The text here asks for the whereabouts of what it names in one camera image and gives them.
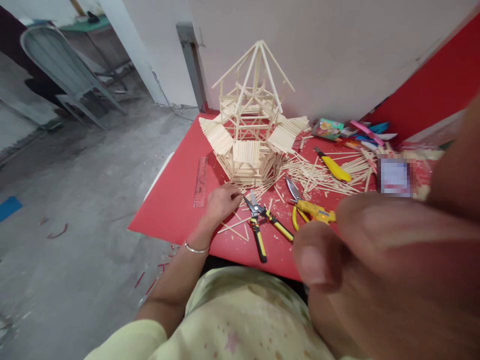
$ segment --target red wall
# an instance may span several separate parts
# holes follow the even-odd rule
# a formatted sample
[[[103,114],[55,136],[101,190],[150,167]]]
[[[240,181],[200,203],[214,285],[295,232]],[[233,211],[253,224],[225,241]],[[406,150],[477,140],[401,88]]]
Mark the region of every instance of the red wall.
[[[480,14],[364,120],[402,141],[464,109],[480,89]]]

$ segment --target yellow pliers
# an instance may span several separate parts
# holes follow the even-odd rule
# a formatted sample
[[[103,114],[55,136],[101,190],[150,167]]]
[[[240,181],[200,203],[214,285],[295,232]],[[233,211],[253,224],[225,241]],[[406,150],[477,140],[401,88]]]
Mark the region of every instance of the yellow pliers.
[[[244,196],[243,199],[245,203],[250,208],[251,211],[251,218],[250,218],[250,225],[253,229],[253,235],[255,237],[256,247],[258,249],[258,256],[260,257],[260,262],[266,263],[267,262],[267,253],[265,252],[264,241],[262,239],[262,234],[260,233],[260,225],[259,225],[259,215],[262,215],[266,218],[270,223],[273,224],[282,234],[285,236],[289,241],[294,240],[294,236],[288,229],[282,225],[280,221],[270,212],[270,210],[266,209],[263,206],[260,206],[257,202],[257,198],[254,195],[254,192],[250,190],[250,198],[251,202]]]
[[[285,176],[286,184],[288,185],[288,189],[293,196],[292,201],[295,203],[293,206],[293,211],[291,213],[291,222],[293,223],[293,227],[296,231],[299,230],[299,224],[297,223],[297,211],[300,213],[301,217],[305,220],[305,222],[309,222],[310,220],[305,215],[305,213],[310,214],[312,219],[321,221],[322,223],[328,224],[329,222],[334,222],[337,217],[335,216],[334,211],[327,212],[323,207],[312,204],[311,202],[305,201],[301,196],[299,189],[295,186],[290,176]]]

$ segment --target black handle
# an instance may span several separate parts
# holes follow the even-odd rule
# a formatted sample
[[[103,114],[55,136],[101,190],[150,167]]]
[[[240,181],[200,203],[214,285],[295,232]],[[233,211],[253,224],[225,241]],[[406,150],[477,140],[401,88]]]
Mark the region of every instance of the black handle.
[[[288,241],[294,241],[294,235],[273,215],[270,210],[265,210],[264,216],[275,226]]]
[[[253,229],[253,236],[255,236],[256,248],[258,250],[258,257],[260,262],[265,264],[267,262],[267,253],[265,252],[264,241],[262,240],[262,234],[260,233],[259,216],[252,216],[250,219],[250,225]]]

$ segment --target cable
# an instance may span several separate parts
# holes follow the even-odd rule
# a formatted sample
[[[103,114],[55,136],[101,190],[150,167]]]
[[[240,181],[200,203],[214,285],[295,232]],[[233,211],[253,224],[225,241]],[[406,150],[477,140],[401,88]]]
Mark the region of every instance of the cable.
[[[165,95],[164,93],[164,90],[162,89],[162,85],[160,85],[160,81],[159,81],[159,78],[157,77],[157,73],[155,71],[151,71],[153,76],[155,77],[155,80],[156,80],[156,83],[158,84],[158,87],[160,88],[161,90],[161,93],[163,94],[163,97],[165,98],[166,100],[166,103],[168,104],[168,107],[170,108],[171,112],[174,113],[176,116],[178,116],[179,118],[182,118],[182,119],[185,119],[185,120],[188,120],[189,122],[194,122],[195,120],[192,120],[192,119],[189,119],[188,117],[185,117],[185,116],[182,116],[182,115],[178,115],[175,111],[174,111],[174,108],[172,107],[172,104],[170,104],[170,101],[168,99],[168,97]],[[192,106],[192,107],[185,107],[184,109],[194,109],[196,108],[196,106]]]

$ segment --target wrist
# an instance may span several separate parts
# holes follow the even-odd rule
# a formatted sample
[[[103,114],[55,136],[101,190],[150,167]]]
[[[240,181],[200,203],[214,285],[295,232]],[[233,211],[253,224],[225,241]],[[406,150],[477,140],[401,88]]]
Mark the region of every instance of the wrist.
[[[218,224],[204,216],[198,222],[196,229],[187,238],[187,243],[195,250],[203,250],[210,246],[212,236]]]
[[[213,234],[215,229],[220,225],[221,221],[213,218],[210,215],[203,216],[200,221],[198,222],[198,228],[202,229],[203,231],[211,231]]]

